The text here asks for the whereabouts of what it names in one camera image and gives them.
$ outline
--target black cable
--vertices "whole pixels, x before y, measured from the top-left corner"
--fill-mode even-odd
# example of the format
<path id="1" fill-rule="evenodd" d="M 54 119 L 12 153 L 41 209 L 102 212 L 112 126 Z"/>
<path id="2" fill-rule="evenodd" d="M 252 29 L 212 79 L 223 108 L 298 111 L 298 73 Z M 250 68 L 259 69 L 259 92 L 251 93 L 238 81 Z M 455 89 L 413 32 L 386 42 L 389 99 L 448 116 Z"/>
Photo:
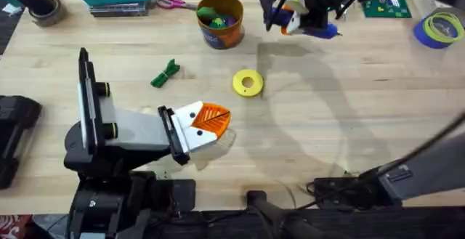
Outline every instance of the black cable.
<path id="1" fill-rule="evenodd" d="M 278 5 L 276 6 L 276 11 L 273 12 L 273 14 L 271 15 L 271 18 L 267 21 L 267 25 L 266 25 L 267 31 L 270 31 L 271 26 L 273 25 L 273 20 L 276 19 L 276 17 L 278 16 L 279 11 L 281 10 L 281 8 L 283 7 L 285 2 L 286 2 L 286 0 L 280 0 L 279 1 Z"/>
<path id="2" fill-rule="evenodd" d="M 340 19 L 344 12 L 350 7 L 355 0 L 349 0 L 337 13 L 336 13 L 336 20 Z"/>
<path id="3" fill-rule="evenodd" d="M 346 185 L 344 187 L 341 187 L 339 189 L 335 189 L 333 192 L 328 193 L 326 195 L 323 195 L 317 199 L 315 199 L 313 202 L 308 203 L 306 205 L 300 206 L 297 208 L 297 210 L 303 210 L 306 208 L 309 208 L 311 206 L 316 205 L 317 203 L 320 203 L 324 201 L 327 198 L 330 198 L 331 196 L 337 195 L 340 192 L 344 192 L 345 190 L 352 189 L 354 187 L 357 187 L 359 185 L 364 185 L 367 184 L 383 175 L 388 173 L 389 171 L 403 165 L 407 161 L 411 160 L 412 158 L 415 158 L 417 155 L 423 153 L 424 151 L 428 150 L 430 147 L 435 145 L 437 142 L 439 142 L 442 138 L 446 137 L 449 135 L 452 131 L 456 130 L 457 127 L 459 127 L 463 122 L 465 121 L 465 111 L 463 111 L 456 119 L 454 119 L 449 125 L 447 125 L 444 129 L 442 129 L 439 133 L 435 134 L 432 138 L 428 139 L 425 143 L 417 147 L 414 151 L 409 153 L 408 155 L 404 156 L 403 158 L 395 161 L 392 163 L 390 166 L 380 170 L 376 174 L 369 175 L 365 177 L 364 179 L 355 181 L 349 185 Z"/>
<path id="4" fill-rule="evenodd" d="M 57 221 L 55 221 L 53 224 L 51 224 L 49 226 L 49 228 L 47 228 L 45 231 L 46 232 L 49 232 L 50 229 L 52 229 L 55 225 L 57 225 L 61 220 L 63 220 L 65 217 L 67 217 L 68 215 L 64 214 L 63 216 L 61 216 Z"/>
<path id="5" fill-rule="evenodd" d="M 268 239 L 275 239 L 277 236 L 275 236 L 275 233 L 273 232 L 272 228 L 270 228 L 270 226 L 268 225 L 266 217 L 261 213 L 261 211 L 258 208 L 254 207 L 254 206 L 249 206 L 249 207 L 252 210 L 254 210 L 256 215 L 259 216 L 260 221 L 262 222 L 263 228 L 267 232 Z"/>

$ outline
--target black bracket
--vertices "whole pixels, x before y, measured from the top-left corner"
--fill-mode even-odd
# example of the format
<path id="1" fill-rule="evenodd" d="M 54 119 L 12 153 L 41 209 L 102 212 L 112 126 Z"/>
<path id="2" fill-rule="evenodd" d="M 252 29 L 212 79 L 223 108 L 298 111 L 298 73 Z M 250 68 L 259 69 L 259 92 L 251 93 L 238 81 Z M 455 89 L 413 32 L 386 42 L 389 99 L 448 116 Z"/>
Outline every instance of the black bracket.
<path id="1" fill-rule="evenodd" d="M 315 200 L 319 200 L 324 195 L 333 193 L 342 187 L 359 181 L 361 177 L 316 178 L 313 182 L 307 184 L 307 192 L 314 196 Z M 363 211 L 371 208 L 401 205 L 402 201 L 391 198 L 378 179 L 368 184 L 357 185 L 351 189 L 344 190 L 317 204 L 321 209 L 338 211 L 354 211 L 356 209 Z"/>

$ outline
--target red object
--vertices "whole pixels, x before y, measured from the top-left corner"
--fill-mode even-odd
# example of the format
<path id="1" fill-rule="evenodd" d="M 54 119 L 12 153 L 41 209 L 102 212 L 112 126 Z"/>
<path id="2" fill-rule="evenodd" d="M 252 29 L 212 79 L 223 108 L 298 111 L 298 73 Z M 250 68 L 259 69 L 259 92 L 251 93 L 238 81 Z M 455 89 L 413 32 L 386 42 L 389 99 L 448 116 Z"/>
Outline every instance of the red object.
<path id="1" fill-rule="evenodd" d="M 31 220 L 31 215 L 0 216 L 0 238 L 24 238 L 25 226 Z"/>

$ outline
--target orange cup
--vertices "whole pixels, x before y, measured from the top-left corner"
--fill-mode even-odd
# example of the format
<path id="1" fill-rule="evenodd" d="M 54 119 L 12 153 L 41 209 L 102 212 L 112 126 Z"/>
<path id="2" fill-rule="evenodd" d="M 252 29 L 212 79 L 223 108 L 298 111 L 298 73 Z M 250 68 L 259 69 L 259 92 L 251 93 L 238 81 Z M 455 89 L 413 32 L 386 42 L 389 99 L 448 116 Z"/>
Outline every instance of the orange cup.
<path id="1" fill-rule="evenodd" d="M 198 8 L 212 7 L 218 15 L 234 17 L 237 21 L 227 28 L 210 28 L 197 16 L 205 42 L 215 49 L 228 49 L 239 44 L 244 8 L 239 0 L 201 0 Z"/>

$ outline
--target wooden table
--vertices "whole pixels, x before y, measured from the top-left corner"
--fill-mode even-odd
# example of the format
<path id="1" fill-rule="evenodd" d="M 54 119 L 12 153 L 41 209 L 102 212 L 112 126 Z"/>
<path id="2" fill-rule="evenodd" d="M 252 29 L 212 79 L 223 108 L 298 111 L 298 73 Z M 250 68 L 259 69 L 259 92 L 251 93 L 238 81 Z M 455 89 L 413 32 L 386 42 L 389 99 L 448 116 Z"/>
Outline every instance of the wooden table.
<path id="1" fill-rule="evenodd" d="M 241 0 L 246 36 L 236 48 L 218 51 L 203 42 L 190 10 L 95 19 L 82 0 L 63 1 L 70 15 L 55 27 L 39 28 L 25 14 L 0 61 L 0 92 L 44 106 L 13 186 L 0 191 L 0 214 L 69 208 L 78 179 L 63 166 L 63 142 L 78 120 L 82 46 L 121 108 L 156 114 L 160 105 L 203 100 L 232 111 L 224 138 L 188 165 L 166 157 L 142 167 L 162 178 L 195 179 L 202 210 L 242 208 L 251 189 L 265 190 L 282 207 L 308 203 L 306 182 L 344 170 L 358 174 L 405 155 L 465 105 L 465 41 L 427 49 L 412 36 L 415 19 L 365 19 L 354 7 L 337 39 L 282 36 L 277 28 L 265 31 L 259 0 Z M 171 58 L 182 71 L 162 89 L 151 87 Z M 263 75 L 260 96 L 233 91 L 233 75 L 243 68 Z M 463 203 L 456 190 L 406 205 Z"/>

